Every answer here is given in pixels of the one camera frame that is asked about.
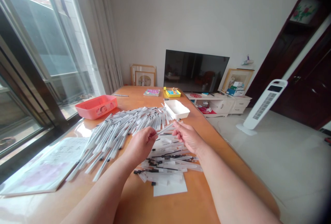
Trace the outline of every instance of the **black tv screen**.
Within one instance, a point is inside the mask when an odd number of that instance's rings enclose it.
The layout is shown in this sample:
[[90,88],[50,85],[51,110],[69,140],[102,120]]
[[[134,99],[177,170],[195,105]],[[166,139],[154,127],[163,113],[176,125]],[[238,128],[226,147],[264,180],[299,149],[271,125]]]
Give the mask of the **black tv screen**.
[[166,50],[165,87],[188,92],[217,92],[229,57]]

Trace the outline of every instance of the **white paper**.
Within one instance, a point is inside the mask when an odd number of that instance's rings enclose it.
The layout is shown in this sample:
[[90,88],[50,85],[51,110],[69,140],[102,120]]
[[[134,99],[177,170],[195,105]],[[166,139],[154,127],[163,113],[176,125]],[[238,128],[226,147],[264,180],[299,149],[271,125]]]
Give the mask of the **white paper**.
[[154,187],[154,196],[171,195],[181,192],[187,192],[185,179],[181,183],[169,181],[167,186],[156,184]]
[[55,191],[78,161],[88,138],[65,138],[29,167],[17,171],[2,185],[0,195]]

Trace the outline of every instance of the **tower fan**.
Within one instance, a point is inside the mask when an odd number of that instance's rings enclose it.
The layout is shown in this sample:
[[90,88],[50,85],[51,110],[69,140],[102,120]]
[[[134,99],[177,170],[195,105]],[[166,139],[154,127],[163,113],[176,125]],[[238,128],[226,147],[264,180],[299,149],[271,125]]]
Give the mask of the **tower fan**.
[[272,80],[252,108],[244,123],[237,124],[236,127],[248,135],[257,134],[257,132],[253,129],[262,120],[262,118],[265,116],[271,106],[273,106],[273,104],[279,98],[280,94],[283,92],[286,86],[286,80]]

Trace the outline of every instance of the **picture frame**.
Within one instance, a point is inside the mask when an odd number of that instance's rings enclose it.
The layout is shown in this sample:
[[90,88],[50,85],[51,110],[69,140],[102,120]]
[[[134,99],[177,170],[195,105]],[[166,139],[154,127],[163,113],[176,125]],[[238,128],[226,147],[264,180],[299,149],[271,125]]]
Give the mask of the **picture frame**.
[[154,66],[152,66],[152,65],[133,64],[130,67],[131,85],[136,85],[136,72],[137,71],[153,72],[153,73],[155,73],[155,78],[156,78],[156,68]]
[[301,0],[295,8],[290,21],[309,24],[320,5],[321,3],[318,0]]
[[244,90],[251,80],[254,70],[245,70],[245,69],[229,69],[227,73],[227,77],[225,78],[223,90],[227,91],[234,82],[239,81],[244,84]]
[[135,75],[137,86],[155,86],[155,72],[136,71]]

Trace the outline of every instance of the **white floor tile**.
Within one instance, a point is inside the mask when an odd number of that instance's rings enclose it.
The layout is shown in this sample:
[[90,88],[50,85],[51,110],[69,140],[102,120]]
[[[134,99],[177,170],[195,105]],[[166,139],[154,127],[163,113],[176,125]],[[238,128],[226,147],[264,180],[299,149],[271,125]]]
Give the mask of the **white floor tile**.
[[207,119],[283,203],[283,223],[312,219],[331,183],[331,147],[323,141],[327,135],[269,111],[255,128],[257,135],[249,136],[235,125],[250,110]]

